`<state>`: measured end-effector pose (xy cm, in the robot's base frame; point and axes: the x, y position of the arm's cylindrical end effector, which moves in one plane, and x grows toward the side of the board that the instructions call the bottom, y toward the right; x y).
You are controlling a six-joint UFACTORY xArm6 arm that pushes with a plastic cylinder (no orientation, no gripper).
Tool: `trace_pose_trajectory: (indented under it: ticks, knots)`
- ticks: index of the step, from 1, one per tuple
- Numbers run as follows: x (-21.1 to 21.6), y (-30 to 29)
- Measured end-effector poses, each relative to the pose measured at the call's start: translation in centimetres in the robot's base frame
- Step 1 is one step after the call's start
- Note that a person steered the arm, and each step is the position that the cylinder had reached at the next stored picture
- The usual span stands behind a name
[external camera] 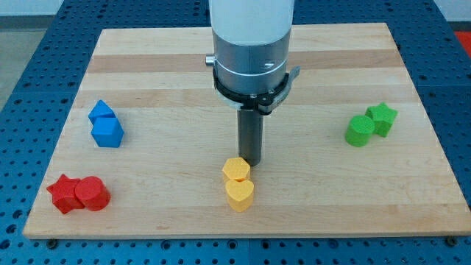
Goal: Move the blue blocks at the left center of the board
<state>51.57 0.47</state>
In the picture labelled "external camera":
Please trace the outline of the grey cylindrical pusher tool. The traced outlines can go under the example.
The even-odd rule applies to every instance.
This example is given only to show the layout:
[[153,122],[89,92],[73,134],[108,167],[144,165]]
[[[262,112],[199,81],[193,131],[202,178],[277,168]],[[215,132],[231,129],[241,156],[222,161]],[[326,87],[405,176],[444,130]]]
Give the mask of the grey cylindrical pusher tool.
[[238,154],[250,166],[261,161],[263,139],[263,116],[255,110],[239,110],[238,119]]

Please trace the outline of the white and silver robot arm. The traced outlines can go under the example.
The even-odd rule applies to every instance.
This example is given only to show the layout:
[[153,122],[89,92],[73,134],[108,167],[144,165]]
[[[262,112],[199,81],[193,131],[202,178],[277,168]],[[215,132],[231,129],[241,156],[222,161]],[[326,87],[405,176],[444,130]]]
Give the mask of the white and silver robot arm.
[[288,96],[300,67],[286,69],[294,0],[213,0],[209,3],[214,87],[237,110],[238,154],[261,161],[263,118]]

